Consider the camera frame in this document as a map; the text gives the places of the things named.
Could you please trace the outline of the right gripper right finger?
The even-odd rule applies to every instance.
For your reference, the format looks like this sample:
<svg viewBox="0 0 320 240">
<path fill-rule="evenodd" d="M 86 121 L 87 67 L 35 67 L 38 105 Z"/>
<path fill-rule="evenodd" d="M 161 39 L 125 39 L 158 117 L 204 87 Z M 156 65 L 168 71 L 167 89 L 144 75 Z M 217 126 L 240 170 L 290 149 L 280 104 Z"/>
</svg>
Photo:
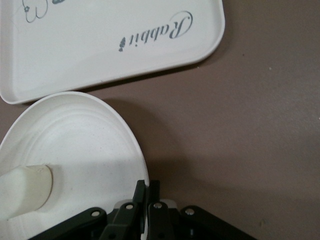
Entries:
<svg viewBox="0 0 320 240">
<path fill-rule="evenodd" d="M 181 210 L 160 199 L 160 182 L 149 183 L 148 240 L 253 240 L 254 237 L 196 205 Z"/>
</svg>

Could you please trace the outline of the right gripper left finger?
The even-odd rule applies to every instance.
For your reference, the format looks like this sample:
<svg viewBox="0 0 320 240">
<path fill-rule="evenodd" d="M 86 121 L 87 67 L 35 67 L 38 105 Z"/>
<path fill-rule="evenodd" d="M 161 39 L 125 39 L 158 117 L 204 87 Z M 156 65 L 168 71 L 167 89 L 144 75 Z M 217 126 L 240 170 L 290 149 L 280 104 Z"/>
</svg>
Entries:
<svg viewBox="0 0 320 240">
<path fill-rule="evenodd" d="M 139 240 L 145 229 L 146 185 L 138 180 L 131 201 L 107 213 L 89 208 L 35 236 L 32 240 Z"/>
</svg>

